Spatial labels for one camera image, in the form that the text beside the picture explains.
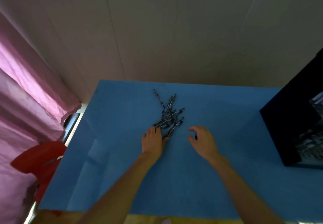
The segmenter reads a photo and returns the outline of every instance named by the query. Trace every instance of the paneled wall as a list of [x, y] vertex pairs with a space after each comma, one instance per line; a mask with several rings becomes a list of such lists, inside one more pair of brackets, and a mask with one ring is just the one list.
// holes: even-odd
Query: paneled wall
[[323, 0], [0, 0], [87, 103], [100, 79], [284, 86], [323, 47]]

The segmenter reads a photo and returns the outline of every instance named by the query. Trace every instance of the open black box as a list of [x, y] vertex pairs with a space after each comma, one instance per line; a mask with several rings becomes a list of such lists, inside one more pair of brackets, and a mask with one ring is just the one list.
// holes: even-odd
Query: open black box
[[261, 110], [285, 166], [323, 169], [323, 159], [305, 157], [295, 144], [303, 133], [322, 121], [311, 100], [323, 91], [323, 49]]

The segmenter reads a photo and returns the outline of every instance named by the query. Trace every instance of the red chair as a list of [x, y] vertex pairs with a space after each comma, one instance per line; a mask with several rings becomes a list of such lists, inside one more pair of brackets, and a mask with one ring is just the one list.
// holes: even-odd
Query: red chair
[[[38, 188], [35, 192], [34, 199], [40, 203], [46, 189], [54, 176], [54, 173], [66, 151], [66, 146], [61, 141], [42, 143], [34, 146], [18, 157], [10, 164], [18, 171], [28, 174], [32, 173], [38, 180]], [[60, 215], [60, 211], [53, 210], [55, 215]]]

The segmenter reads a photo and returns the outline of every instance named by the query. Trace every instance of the person's left arm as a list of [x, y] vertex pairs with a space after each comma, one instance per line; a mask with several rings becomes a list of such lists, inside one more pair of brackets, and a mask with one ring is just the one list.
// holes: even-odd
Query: person's left arm
[[124, 175], [84, 214], [77, 224], [123, 224], [148, 170], [163, 153], [160, 128], [151, 127], [142, 136], [142, 153]]

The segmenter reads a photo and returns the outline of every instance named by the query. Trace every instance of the yellow floor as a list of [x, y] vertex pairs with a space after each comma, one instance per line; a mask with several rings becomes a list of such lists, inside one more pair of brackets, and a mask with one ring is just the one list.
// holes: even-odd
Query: yellow floor
[[[75, 224], [83, 215], [83, 212], [64, 211], [60, 216], [41, 210], [31, 224]], [[220, 220], [186, 217], [161, 217], [129, 214], [125, 224], [160, 224], [161, 220], [169, 218], [172, 224], [243, 224], [241, 220]]]

